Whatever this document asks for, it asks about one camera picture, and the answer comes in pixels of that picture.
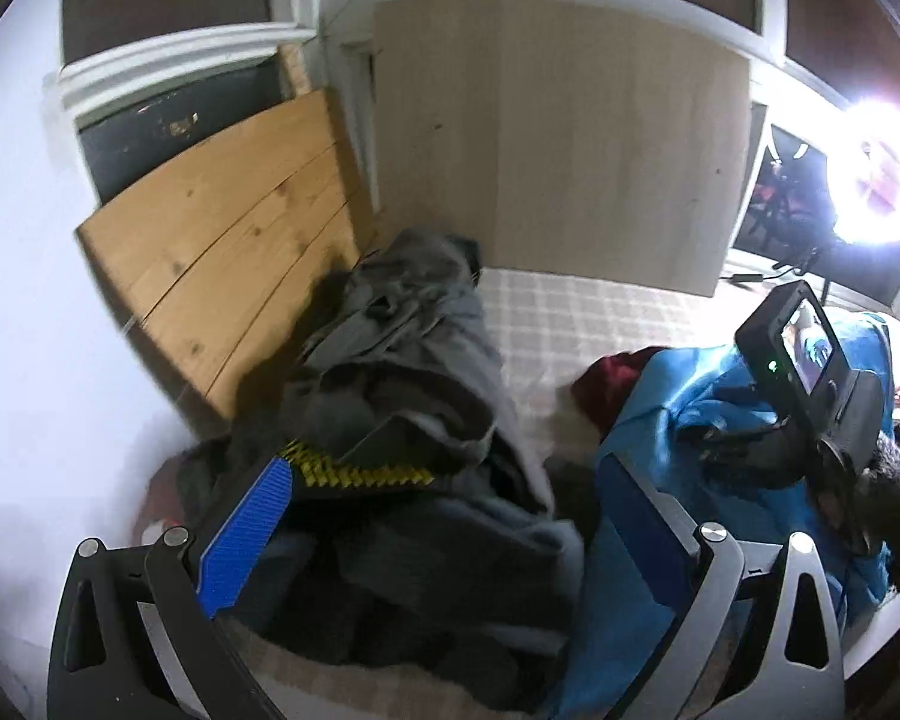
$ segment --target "red cloth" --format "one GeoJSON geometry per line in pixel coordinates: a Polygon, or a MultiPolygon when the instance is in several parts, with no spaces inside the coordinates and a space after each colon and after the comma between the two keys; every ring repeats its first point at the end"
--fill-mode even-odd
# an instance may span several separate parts
{"type": "Polygon", "coordinates": [[[647,362],[665,348],[647,346],[637,352],[600,357],[570,386],[573,399],[602,436],[606,436],[617,421],[647,362]]]}

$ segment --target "mattress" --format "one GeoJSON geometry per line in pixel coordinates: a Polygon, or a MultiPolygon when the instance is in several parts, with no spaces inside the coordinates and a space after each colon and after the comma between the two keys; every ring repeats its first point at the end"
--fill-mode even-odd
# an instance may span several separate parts
{"type": "MultiPolygon", "coordinates": [[[[643,346],[727,343],[766,290],[721,282],[714,298],[699,298],[598,279],[485,269],[478,292],[530,449],[541,458],[588,464],[600,436],[573,404],[569,386],[591,362],[643,346]]],[[[415,666],[370,670],[315,664],[234,621],[226,626],[250,670],[288,717],[524,717],[492,712],[458,685],[415,666]]]]}

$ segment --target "blue fabric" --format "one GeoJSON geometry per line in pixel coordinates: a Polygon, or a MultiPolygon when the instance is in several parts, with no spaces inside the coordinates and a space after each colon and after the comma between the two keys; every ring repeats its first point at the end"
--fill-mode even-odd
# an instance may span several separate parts
{"type": "MultiPolygon", "coordinates": [[[[890,346],[875,314],[827,312],[850,365],[872,370],[884,385],[882,428],[893,435],[890,346]]],[[[786,490],[741,493],[703,480],[696,454],[674,441],[680,428],[713,425],[745,430],[773,422],[766,405],[717,400],[714,392],[752,383],[735,346],[666,349],[650,360],[634,392],[597,454],[596,485],[602,506],[612,479],[601,459],[615,453],[674,495],[696,520],[713,520],[741,541],[784,543],[790,533],[813,536],[830,584],[840,624],[875,607],[887,593],[886,548],[872,559],[855,559],[807,504],[804,483],[786,490]]],[[[549,704],[550,717],[605,712],[634,680],[674,619],[655,603],[612,523],[603,517],[587,556],[586,579],[562,687],[549,704]]]]}

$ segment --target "screw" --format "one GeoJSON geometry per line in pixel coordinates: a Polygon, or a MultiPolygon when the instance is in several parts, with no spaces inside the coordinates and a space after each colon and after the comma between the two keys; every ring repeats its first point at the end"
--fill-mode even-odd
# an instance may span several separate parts
{"type": "Polygon", "coordinates": [[[704,522],[700,526],[700,534],[707,541],[723,541],[727,537],[727,528],[716,522],[704,522]]]}
{"type": "Polygon", "coordinates": [[[77,547],[77,555],[80,555],[81,557],[93,557],[93,555],[96,555],[99,547],[100,543],[96,538],[84,538],[84,540],[80,542],[80,546],[77,547]]]}
{"type": "Polygon", "coordinates": [[[802,555],[809,555],[813,552],[813,538],[807,536],[806,533],[791,533],[790,546],[800,552],[802,555]]]}
{"type": "Polygon", "coordinates": [[[190,537],[190,534],[187,533],[186,528],[181,528],[179,525],[175,528],[170,528],[167,533],[163,535],[163,542],[168,547],[178,547],[180,544],[187,543],[187,539],[190,537]]]}

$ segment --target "wood grain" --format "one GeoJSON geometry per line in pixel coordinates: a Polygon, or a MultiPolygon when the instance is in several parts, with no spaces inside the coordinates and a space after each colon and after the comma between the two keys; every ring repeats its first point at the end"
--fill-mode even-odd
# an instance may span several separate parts
{"type": "Polygon", "coordinates": [[[137,317],[260,199],[336,140],[326,93],[289,100],[188,148],[80,228],[137,317]]]}
{"type": "Polygon", "coordinates": [[[346,197],[327,148],[257,203],[180,278],[143,328],[199,392],[346,197]]]}
{"type": "Polygon", "coordinates": [[[256,405],[279,390],[293,355],[273,360],[269,368],[262,364],[287,343],[319,279],[332,269],[352,268],[359,256],[347,210],[338,210],[266,300],[210,386],[207,400],[221,415],[232,418],[237,413],[238,393],[242,405],[256,405]],[[256,376],[247,380],[251,372],[256,376]]]}
{"type": "Polygon", "coordinates": [[[428,223],[492,266],[712,295],[743,188],[746,60],[546,0],[387,2],[374,40],[386,234],[428,223]]]}

